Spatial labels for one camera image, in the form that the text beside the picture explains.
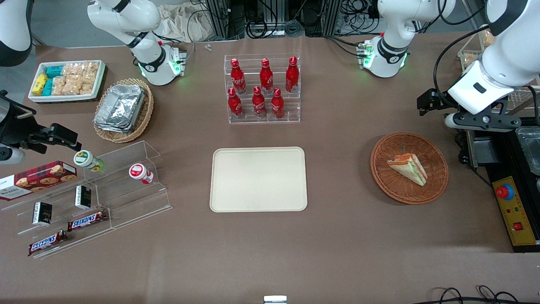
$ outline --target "small black box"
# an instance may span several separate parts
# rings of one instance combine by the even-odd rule
[[[92,206],[92,190],[85,186],[77,186],[75,192],[75,207],[80,209],[90,209]]]
[[[49,225],[52,217],[52,205],[37,202],[34,204],[34,215],[32,224],[34,225]]]

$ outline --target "table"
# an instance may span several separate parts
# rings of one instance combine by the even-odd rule
[[[15,215],[0,213],[3,303],[261,303],[285,294],[298,303],[412,303],[438,299],[437,287],[476,296],[475,285],[538,301],[540,255],[510,254],[493,192],[457,161],[454,130],[442,111],[420,117],[416,98],[432,87],[433,64],[462,33],[418,35],[393,78],[361,71],[355,59],[323,38],[198,44],[186,76],[152,86],[156,107],[140,137],[156,148],[160,180],[172,210],[103,235],[45,260],[26,257]],[[459,75],[459,45],[441,62],[447,88]],[[226,117],[225,54],[300,52],[302,122],[235,125]],[[105,87],[141,77],[125,47],[38,47],[38,61],[100,59]],[[35,105],[41,124],[79,133],[100,155],[121,147],[92,129],[95,103]],[[369,170],[383,135],[421,134],[450,169],[445,193],[423,206],[387,197]],[[212,154],[218,148],[299,146],[306,153],[308,207],[289,213],[214,213],[208,206]],[[72,151],[27,153],[8,175]],[[270,195],[270,185],[265,194]]]

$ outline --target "coca-cola bottle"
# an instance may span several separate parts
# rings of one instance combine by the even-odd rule
[[[281,97],[281,90],[279,88],[275,88],[274,97],[272,97],[272,113],[274,113],[275,118],[283,118],[285,115],[284,105],[285,103],[283,101],[283,97]]]
[[[268,58],[263,58],[261,60],[261,66],[261,73],[259,75],[261,78],[262,93],[264,95],[269,95],[274,88],[274,76],[270,69],[270,61]]]
[[[289,67],[287,68],[287,72],[285,72],[285,89],[289,93],[298,92],[298,78],[300,77],[300,71],[296,66],[297,63],[298,58],[295,56],[289,58]]]
[[[253,88],[253,110],[255,110],[255,116],[258,118],[266,117],[265,97],[261,95],[261,88],[256,85]]]
[[[236,120],[242,119],[244,117],[244,111],[242,111],[242,102],[240,101],[240,97],[236,95],[234,88],[230,88],[228,94],[229,109],[231,109],[233,118]]]
[[[244,71],[240,68],[240,64],[238,63],[238,59],[233,58],[231,59],[231,78],[233,80],[233,86],[236,89],[238,94],[245,94],[246,93],[246,77],[244,76]]]

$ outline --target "aluminum foil container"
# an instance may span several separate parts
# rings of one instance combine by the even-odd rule
[[[105,98],[94,117],[94,124],[113,132],[133,131],[144,100],[144,89],[138,85],[116,84]]]

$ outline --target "brown wicker basket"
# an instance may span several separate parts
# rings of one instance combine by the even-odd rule
[[[135,123],[135,129],[130,133],[119,133],[119,132],[101,130],[96,125],[94,125],[94,130],[96,130],[96,133],[99,135],[99,137],[105,140],[117,142],[117,143],[129,142],[139,137],[143,133],[144,129],[146,129],[146,126],[148,126],[148,123],[150,122],[150,116],[152,116],[152,111],[154,110],[154,97],[152,96],[152,92],[150,91],[150,88],[148,87],[148,85],[139,79],[129,78],[125,80],[120,80],[119,82],[115,84],[127,84],[127,85],[136,84],[140,86],[141,88],[144,88],[145,95],[144,95],[143,105],[140,109],[139,117],[137,117],[137,121]],[[107,93],[112,88],[112,86],[110,86],[107,89],[107,91],[103,93],[101,99],[99,100],[96,113],[99,111],[99,108],[101,107],[103,103],[103,99],[105,98],[105,95],[107,95]]]
[[[420,186],[388,165],[397,155],[414,153],[428,175]],[[425,204],[436,200],[448,184],[448,165],[441,151],[426,138],[414,133],[392,133],[381,138],[370,159],[373,178],[393,199],[405,204]]]

